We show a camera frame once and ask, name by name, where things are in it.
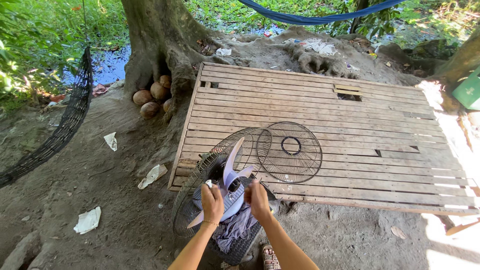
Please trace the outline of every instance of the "black net hammock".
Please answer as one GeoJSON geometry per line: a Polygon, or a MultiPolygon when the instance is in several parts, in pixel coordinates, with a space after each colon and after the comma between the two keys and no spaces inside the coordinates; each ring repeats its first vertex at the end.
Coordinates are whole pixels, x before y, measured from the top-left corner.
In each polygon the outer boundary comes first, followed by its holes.
{"type": "Polygon", "coordinates": [[[87,47],[80,59],[78,74],[70,93],[70,101],[61,117],[59,126],[37,150],[24,156],[17,164],[0,173],[0,188],[13,183],[42,163],[47,162],[70,142],[83,123],[90,106],[92,83],[92,59],[90,48],[87,47]]]}

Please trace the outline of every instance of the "hand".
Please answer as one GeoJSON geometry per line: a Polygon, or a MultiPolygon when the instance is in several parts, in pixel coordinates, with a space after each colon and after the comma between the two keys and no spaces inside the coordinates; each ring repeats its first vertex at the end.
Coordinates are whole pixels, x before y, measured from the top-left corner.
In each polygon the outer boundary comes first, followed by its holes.
{"type": "Polygon", "coordinates": [[[223,198],[216,184],[209,188],[207,184],[202,185],[202,207],[204,209],[204,220],[216,224],[220,223],[225,207],[223,198]]]}
{"type": "Polygon", "coordinates": [[[272,212],[268,205],[267,191],[260,184],[260,181],[254,179],[248,187],[245,189],[244,200],[252,208],[252,215],[262,223],[265,219],[268,219],[272,212]]]}

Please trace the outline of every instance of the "wooden table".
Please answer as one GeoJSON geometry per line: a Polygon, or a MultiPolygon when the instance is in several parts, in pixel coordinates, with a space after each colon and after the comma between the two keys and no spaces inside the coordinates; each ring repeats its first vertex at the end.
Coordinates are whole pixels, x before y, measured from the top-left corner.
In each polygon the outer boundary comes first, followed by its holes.
{"type": "Polygon", "coordinates": [[[422,91],[368,81],[203,63],[168,189],[199,154],[245,127],[291,121],[310,129],[323,163],[301,184],[259,172],[279,199],[417,213],[480,213],[478,187],[452,155],[422,91]],[[338,93],[358,101],[340,100],[338,93]]]}

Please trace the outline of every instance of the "gold bracelet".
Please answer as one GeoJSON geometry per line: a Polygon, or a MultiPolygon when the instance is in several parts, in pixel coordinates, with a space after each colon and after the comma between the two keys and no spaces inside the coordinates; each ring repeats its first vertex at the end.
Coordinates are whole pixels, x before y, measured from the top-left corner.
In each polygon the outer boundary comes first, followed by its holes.
{"type": "Polygon", "coordinates": [[[213,224],[213,225],[215,225],[215,226],[217,226],[217,227],[219,226],[218,224],[216,224],[215,222],[213,222],[213,221],[210,221],[210,220],[204,220],[204,222],[211,223],[211,224],[213,224]]]}

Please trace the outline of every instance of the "coconut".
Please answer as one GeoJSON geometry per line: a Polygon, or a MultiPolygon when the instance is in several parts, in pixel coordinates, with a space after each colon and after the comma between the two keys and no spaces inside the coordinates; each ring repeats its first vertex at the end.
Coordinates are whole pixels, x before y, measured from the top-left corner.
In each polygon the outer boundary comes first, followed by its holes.
{"type": "Polygon", "coordinates": [[[160,105],[156,104],[155,102],[148,102],[142,106],[140,109],[140,114],[143,118],[150,119],[156,115],[159,109],[160,105]]]}
{"type": "Polygon", "coordinates": [[[140,90],[133,95],[133,101],[135,102],[135,104],[140,106],[152,100],[153,100],[152,94],[150,94],[150,91],[148,90],[140,90]]]}
{"type": "Polygon", "coordinates": [[[170,89],[161,86],[159,82],[154,82],[150,88],[150,93],[156,99],[165,100],[170,94],[170,89]]]}
{"type": "Polygon", "coordinates": [[[160,85],[166,88],[170,88],[171,83],[172,83],[172,77],[168,75],[162,75],[160,76],[160,85]]]}
{"type": "Polygon", "coordinates": [[[168,109],[170,108],[170,105],[172,105],[172,99],[167,99],[167,101],[165,101],[165,103],[163,103],[163,110],[165,112],[168,111],[168,109]]]}

